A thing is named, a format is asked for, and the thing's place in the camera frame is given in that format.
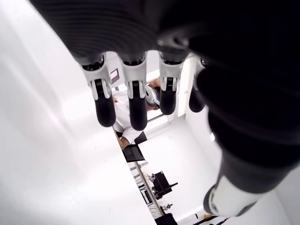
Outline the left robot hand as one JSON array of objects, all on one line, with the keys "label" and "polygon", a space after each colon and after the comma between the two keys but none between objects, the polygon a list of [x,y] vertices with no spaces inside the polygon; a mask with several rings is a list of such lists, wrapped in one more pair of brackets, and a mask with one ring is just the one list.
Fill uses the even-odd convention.
[{"label": "left robot hand", "polygon": [[297,0],[34,0],[33,7],[83,68],[97,119],[115,121],[106,52],[121,59],[131,122],[147,124],[146,52],[160,54],[160,108],[175,109],[180,66],[197,72],[189,107],[208,107],[222,150],[203,201],[213,215],[238,217],[300,163],[300,3]]}]

